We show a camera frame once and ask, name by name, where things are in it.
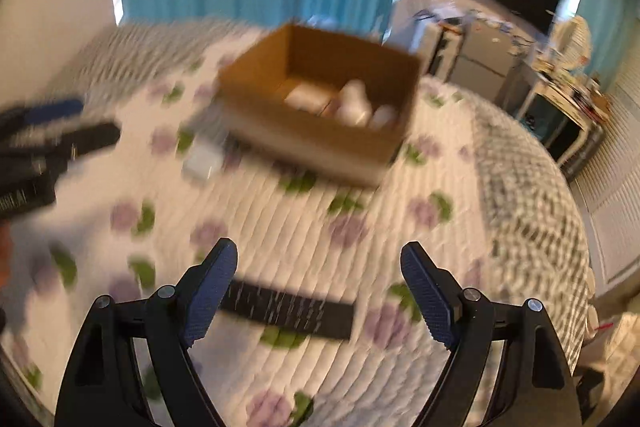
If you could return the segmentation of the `white rectangular box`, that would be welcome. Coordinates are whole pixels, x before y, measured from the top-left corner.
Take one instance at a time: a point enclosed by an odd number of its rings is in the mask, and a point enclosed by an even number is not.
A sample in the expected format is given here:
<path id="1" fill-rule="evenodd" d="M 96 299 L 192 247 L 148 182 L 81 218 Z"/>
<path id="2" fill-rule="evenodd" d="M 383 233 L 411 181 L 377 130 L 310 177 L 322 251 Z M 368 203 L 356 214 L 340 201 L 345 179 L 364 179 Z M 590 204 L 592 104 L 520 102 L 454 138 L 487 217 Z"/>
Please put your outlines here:
<path id="1" fill-rule="evenodd" d="M 287 106 L 314 115 L 321 115 L 333 100 L 334 93 L 331 90 L 307 81 L 294 83 L 284 97 Z"/>

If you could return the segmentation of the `white bottle red cap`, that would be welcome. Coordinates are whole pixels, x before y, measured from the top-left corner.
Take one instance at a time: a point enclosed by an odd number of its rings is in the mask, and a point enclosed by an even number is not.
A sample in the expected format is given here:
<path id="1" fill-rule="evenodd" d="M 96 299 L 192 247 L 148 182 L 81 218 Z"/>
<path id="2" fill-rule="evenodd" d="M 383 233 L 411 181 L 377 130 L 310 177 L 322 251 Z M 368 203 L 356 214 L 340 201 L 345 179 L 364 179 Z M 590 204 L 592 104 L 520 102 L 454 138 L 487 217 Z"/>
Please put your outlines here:
<path id="1" fill-rule="evenodd" d="M 366 86 L 359 79 L 349 80 L 338 95 L 336 119 L 352 127 L 366 127 L 371 116 L 372 106 Z"/>

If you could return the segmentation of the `white cylindrical bottle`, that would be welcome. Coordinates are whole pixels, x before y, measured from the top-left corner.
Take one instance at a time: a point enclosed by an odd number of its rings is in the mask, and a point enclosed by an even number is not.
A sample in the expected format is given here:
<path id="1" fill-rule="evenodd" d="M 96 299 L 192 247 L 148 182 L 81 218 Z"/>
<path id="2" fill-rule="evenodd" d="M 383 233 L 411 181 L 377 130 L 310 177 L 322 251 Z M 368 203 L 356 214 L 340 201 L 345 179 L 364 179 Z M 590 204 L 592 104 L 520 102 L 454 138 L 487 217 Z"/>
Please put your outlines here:
<path id="1" fill-rule="evenodd" d="M 372 113 L 368 126 L 374 130 L 392 129 L 396 120 L 396 109 L 390 105 L 381 105 Z"/>

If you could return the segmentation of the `small light blue case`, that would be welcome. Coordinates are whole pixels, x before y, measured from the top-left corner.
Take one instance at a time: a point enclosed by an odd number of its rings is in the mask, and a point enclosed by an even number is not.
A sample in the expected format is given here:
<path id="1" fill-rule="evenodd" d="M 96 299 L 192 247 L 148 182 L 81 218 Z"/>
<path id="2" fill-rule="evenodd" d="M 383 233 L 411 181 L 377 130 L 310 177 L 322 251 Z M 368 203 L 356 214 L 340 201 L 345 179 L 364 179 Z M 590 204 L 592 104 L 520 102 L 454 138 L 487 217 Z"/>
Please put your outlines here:
<path id="1" fill-rule="evenodd" d="M 213 143 L 196 141 L 191 146 L 182 164 L 182 174 L 186 178 L 206 183 L 224 165 L 224 150 Z"/>

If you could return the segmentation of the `white louvered wardrobe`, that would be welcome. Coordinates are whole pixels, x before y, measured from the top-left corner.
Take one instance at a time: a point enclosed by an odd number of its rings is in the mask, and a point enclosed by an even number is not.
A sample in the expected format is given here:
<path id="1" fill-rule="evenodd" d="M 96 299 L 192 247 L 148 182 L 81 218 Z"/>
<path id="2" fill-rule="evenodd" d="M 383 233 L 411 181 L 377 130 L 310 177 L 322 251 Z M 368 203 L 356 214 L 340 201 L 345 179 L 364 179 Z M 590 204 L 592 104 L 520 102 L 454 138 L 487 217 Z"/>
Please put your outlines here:
<path id="1" fill-rule="evenodd" d="M 639 269 L 639 27 L 612 86 L 611 117 L 599 150 L 572 189 L 585 223 L 597 293 L 605 294 Z"/>

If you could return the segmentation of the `black remote control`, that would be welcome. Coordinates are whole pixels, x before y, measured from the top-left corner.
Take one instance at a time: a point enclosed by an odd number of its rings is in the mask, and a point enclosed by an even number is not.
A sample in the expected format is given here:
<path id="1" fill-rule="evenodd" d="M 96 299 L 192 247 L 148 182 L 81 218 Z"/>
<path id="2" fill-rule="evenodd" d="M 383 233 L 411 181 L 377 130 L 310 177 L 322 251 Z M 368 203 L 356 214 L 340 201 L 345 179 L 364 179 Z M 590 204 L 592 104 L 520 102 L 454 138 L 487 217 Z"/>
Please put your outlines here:
<path id="1" fill-rule="evenodd" d="M 220 309 L 285 332 L 346 341 L 352 338 L 355 305 L 277 291 L 233 280 Z"/>

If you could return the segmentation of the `floral quilted bedspread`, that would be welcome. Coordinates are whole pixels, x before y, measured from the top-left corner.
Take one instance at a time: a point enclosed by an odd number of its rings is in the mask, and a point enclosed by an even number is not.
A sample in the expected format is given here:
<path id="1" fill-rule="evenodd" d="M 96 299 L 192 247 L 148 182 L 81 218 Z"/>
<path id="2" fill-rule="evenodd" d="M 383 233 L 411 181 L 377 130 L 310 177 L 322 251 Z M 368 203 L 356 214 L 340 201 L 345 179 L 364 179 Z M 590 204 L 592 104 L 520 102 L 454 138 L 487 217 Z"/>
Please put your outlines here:
<path id="1" fill-rule="evenodd" d="M 425 79 L 409 140 L 378 188 L 281 164 L 232 142 L 213 102 L 221 63 L 259 37 L 225 23 L 112 27 L 49 84 L 51 98 L 83 95 L 88 119 L 116 118 L 122 136 L 70 167 L 55 205 L 13 225 L 1 363 L 38 415 L 52 416 L 96 297 L 149 296 L 221 237 L 238 246 L 240 279 L 355 305 L 346 341 L 217 314 L 191 357 L 230 426 L 412 423 L 447 352 L 402 281 L 411 241 L 492 299 L 540 299 L 575 363 L 588 248 L 539 142 L 492 104 Z M 224 150 L 206 183 L 182 174 L 196 141 Z"/>

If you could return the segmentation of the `white dressing table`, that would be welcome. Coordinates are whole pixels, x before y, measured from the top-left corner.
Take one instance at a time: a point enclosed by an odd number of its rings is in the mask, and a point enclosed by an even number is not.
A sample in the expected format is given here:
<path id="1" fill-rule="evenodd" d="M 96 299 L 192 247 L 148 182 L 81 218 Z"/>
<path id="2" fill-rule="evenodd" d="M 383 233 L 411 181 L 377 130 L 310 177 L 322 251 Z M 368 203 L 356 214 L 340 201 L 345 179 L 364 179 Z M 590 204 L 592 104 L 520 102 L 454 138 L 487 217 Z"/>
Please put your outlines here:
<path id="1" fill-rule="evenodd" d="M 597 153 L 611 117 L 606 98 L 522 64 L 512 72 L 502 108 L 550 154 L 568 182 Z"/>

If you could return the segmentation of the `brown cardboard box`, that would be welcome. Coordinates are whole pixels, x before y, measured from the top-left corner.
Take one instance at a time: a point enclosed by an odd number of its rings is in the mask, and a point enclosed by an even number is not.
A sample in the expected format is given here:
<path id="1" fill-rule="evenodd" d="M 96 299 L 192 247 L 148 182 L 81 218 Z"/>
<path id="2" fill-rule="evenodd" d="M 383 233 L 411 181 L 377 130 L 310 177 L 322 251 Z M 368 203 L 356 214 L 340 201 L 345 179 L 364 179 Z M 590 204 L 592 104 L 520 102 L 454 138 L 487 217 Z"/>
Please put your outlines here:
<path id="1" fill-rule="evenodd" d="M 222 119 L 239 140 L 274 158 L 361 187 L 381 184 L 408 138 L 420 58 L 341 32 L 287 24 L 254 43 L 218 74 Z M 366 86 L 372 113 L 396 109 L 392 129 L 342 124 L 338 95 L 352 79 Z M 321 115 L 284 103 L 294 83 L 334 93 Z"/>

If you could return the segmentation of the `silver mini fridge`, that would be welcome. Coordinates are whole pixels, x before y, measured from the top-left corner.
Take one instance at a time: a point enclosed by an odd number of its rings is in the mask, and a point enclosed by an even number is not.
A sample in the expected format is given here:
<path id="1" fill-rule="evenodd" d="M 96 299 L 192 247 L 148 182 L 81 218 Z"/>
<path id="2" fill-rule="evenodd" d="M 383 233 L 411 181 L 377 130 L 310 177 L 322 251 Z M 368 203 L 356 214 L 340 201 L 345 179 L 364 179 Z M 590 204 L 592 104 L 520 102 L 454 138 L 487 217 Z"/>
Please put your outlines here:
<path id="1" fill-rule="evenodd" d="M 506 89 L 517 56 L 510 34 L 476 20 L 464 28 L 447 81 L 496 103 Z"/>

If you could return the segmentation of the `white oval mirror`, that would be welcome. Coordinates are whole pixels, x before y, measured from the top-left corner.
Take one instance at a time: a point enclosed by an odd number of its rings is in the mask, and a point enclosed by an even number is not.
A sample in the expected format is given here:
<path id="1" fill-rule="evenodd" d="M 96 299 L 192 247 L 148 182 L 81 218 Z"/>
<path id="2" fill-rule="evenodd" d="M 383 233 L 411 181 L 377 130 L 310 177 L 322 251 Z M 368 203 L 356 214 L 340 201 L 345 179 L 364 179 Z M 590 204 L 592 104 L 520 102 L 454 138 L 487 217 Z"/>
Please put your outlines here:
<path id="1" fill-rule="evenodd" d="M 549 41 L 556 66 L 574 70 L 586 66 L 591 58 L 591 32 L 580 15 L 557 23 Z"/>

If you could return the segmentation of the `white black suitcase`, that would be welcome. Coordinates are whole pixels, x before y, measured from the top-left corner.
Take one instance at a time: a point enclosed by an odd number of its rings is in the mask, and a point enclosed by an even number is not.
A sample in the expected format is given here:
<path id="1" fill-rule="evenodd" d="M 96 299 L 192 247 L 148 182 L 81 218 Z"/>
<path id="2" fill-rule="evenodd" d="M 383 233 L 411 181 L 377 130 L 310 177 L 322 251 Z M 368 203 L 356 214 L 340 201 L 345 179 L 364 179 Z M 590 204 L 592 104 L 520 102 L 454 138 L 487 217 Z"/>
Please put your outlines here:
<path id="1" fill-rule="evenodd" d="M 454 67 L 463 40 L 463 30 L 436 17 L 419 18 L 416 26 L 416 54 L 423 62 L 423 74 L 446 81 Z"/>

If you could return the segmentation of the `blue right curtain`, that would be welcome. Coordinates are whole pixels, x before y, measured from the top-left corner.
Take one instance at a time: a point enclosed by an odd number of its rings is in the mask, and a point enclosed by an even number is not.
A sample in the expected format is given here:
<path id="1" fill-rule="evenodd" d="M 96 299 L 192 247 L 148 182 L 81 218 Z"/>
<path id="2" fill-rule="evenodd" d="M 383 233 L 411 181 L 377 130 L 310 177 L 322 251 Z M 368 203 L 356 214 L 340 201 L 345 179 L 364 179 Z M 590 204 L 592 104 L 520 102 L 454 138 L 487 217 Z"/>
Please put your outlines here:
<path id="1" fill-rule="evenodd" d="M 614 83 L 617 69 L 628 49 L 636 22 L 639 0 L 580 0 L 577 14 L 591 32 L 589 76 L 597 75 L 602 91 Z"/>

